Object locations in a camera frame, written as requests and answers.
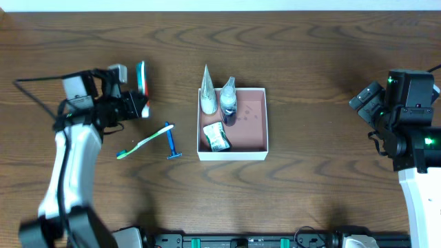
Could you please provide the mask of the green red toothpaste tube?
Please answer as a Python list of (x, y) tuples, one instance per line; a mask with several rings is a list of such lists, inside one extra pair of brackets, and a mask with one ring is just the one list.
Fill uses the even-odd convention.
[(142, 109), (141, 116), (143, 118), (148, 118), (150, 116), (150, 98), (147, 83), (147, 65), (145, 61), (141, 61), (136, 65), (136, 75), (138, 90), (147, 98), (147, 102)]

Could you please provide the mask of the green white toothbrush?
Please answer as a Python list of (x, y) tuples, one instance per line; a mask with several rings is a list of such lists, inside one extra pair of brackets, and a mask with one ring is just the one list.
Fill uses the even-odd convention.
[(164, 134), (168, 131), (170, 131), (172, 128), (174, 127), (174, 125), (166, 125), (165, 127), (163, 127), (162, 129), (160, 129), (159, 131), (155, 132), (154, 134), (152, 134), (151, 136), (143, 139), (142, 141), (139, 141), (136, 146), (134, 148), (132, 148), (130, 151), (122, 150), (120, 152), (118, 152), (116, 154), (116, 158), (118, 160), (121, 160), (127, 156), (129, 156), (131, 153), (135, 152), (138, 148), (142, 147), (144, 144), (150, 142), (152, 139), (156, 138), (157, 136), (160, 136), (161, 134)]

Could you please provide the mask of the white Pantene tube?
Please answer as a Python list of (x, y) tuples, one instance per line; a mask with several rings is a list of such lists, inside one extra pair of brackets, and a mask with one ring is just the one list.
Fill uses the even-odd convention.
[(216, 91), (207, 65), (205, 66), (201, 82), (200, 104), (202, 111), (207, 115), (215, 114), (218, 108)]

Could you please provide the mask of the green white packet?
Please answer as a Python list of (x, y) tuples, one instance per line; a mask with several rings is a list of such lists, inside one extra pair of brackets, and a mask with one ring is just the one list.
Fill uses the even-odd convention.
[(221, 152), (231, 148), (221, 122), (205, 126), (203, 132), (212, 152)]

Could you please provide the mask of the clear spray bottle dark liquid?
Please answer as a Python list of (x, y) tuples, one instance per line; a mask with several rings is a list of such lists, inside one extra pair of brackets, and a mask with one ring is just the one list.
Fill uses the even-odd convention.
[(235, 78), (232, 76), (220, 91), (220, 110), (224, 124), (226, 126), (233, 126), (236, 122), (237, 97)]

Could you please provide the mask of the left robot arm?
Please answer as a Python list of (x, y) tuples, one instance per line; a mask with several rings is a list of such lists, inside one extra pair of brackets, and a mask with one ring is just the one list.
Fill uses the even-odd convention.
[(59, 77), (65, 99), (52, 114), (57, 146), (52, 176), (36, 220), (21, 223), (23, 247), (54, 247), (66, 236), (71, 247), (144, 247), (138, 227), (111, 232), (92, 207), (96, 159), (106, 128), (141, 117), (148, 97), (121, 91), (127, 68), (111, 65)]

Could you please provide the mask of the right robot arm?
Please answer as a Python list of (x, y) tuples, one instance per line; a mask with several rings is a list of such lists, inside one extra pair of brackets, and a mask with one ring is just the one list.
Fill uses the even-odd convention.
[(440, 128), (432, 125), (439, 96), (431, 70), (394, 69), (385, 86), (374, 81), (349, 102), (398, 173), (412, 247), (440, 246)]

